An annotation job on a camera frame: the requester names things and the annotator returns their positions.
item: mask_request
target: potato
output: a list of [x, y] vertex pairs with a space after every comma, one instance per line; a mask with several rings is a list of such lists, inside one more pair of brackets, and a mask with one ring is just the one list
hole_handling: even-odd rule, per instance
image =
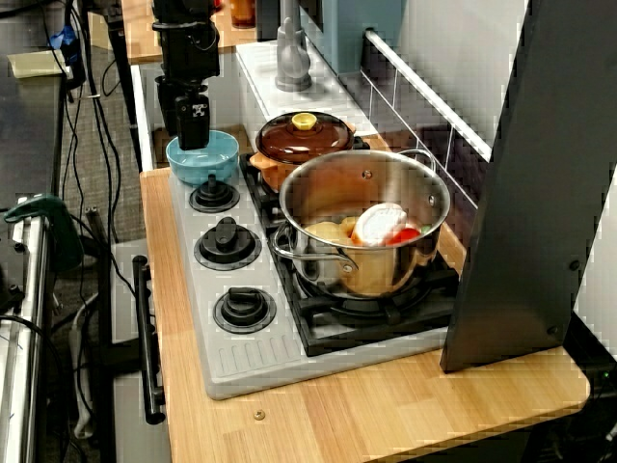
[[340, 223], [340, 229], [348, 237], [351, 237], [351, 233], [354, 231], [354, 227], [356, 227], [356, 222], [358, 222], [358, 217], [346, 217]]
[[320, 222], [307, 227], [306, 230], [310, 234], [336, 244], [347, 244], [346, 242], [349, 241], [349, 236], [334, 222]]

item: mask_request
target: pot handle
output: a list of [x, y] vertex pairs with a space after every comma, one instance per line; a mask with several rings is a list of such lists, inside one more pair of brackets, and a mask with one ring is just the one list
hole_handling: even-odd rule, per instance
[[287, 251], [281, 247], [279, 241], [283, 235], [286, 235], [287, 228], [289, 224], [282, 224], [272, 235], [270, 240], [270, 244], [272, 245], [272, 250], [274, 253], [285, 259], [296, 259], [296, 260], [343, 260], [351, 265], [354, 270], [358, 270], [358, 265], [352, 260], [349, 259], [344, 254], [296, 254], [291, 251]]
[[404, 150], [404, 151], [400, 151], [398, 152], [398, 154], [416, 154], [415, 158], [417, 158], [418, 154], [424, 154], [426, 157], [429, 158], [429, 160], [431, 161], [431, 171], [433, 172], [437, 172], [437, 160], [435, 159], [435, 156], [429, 151], [429, 150], [420, 150], [420, 149], [413, 149], [413, 150]]

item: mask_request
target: yellow lid knob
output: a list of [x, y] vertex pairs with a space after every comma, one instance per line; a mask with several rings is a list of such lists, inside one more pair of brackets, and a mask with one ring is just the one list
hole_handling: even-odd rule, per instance
[[311, 113], [298, 113], [291, 118], [291, 123], [298, 130], [311, 130], [317, 123], [317, 117]]

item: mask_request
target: green clamp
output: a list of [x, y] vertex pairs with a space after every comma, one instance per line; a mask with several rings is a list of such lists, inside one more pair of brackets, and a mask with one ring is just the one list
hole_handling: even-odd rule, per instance
[[7, 224], [20, 222], [28, 217], [45, 217], [55, 246], [51, 269], [64, 272], [79, 265], [84, 257], [84, 248], [77, 234], [65, 203], [53, 195], [37, 195], [16, 205], [4, 214]]

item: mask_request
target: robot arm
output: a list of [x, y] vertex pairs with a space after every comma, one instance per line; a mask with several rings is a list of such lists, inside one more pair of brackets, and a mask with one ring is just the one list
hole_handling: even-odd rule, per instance
[[156, 79], [163, 120], [182, 150], [209, 142], [210, 107], [203, 80], [220, 74], [213, 0], [154, 0], [164, 75]]

